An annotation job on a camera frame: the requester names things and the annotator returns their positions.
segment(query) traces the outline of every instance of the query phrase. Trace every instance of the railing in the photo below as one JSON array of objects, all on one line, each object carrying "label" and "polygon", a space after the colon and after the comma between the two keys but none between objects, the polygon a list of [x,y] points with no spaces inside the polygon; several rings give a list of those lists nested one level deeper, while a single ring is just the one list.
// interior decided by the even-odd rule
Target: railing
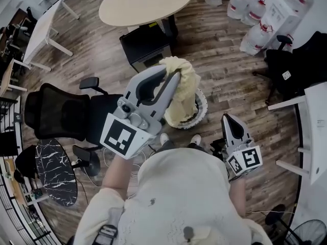
[{"label": "railing", "polygon": [[[20,97],[17,100],[0,97],[0,132],[15,133],[18,155],[22,152],[21,124],[17,122],[19,113]],[[32,186],[27,178],[25,184],[19,184],[25,205],[17,202],[5,165],[5,159],[15,160],[16,157],[0,155],[0,200],[15,229],[27,245],[60,245],[61,242],[52,232],[35,198],[29,195]]]}]

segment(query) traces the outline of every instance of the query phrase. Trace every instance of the shoe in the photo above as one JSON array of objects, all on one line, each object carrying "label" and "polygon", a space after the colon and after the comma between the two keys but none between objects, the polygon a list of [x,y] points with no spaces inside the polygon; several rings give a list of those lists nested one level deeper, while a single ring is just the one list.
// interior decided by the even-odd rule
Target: shoe
[{"label": "shoe", "polygon": [[201,142],[201,136],[200,134],[196,134],[192,137],[190,144],[195,143],[196,145],[200,145],[200,142]]},{"label": "shoe", "polygon": [[167,133],[162,133],[160,135],[160,143],[161,143],[161,146],[163,146],[166,141],[169,141],[169,136],[168,136]]}]

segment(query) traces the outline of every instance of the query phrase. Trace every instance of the yellow cloth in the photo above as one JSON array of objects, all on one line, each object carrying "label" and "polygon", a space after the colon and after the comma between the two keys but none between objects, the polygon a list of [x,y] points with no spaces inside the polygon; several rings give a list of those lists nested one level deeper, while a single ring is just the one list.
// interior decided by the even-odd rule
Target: yellow cloth
[{"label": "yellow cloth", "polygon": [[166,121],[177,126],[181,121],[191,118],[198,110],[195,105],[195,92],[200,83],[200,77],[195,73],[192,65],[185,59],[166,57],[160,64],[167,69],[166,78],[176,69],[181,69],[181,79],[170,106],[165,112]]}]

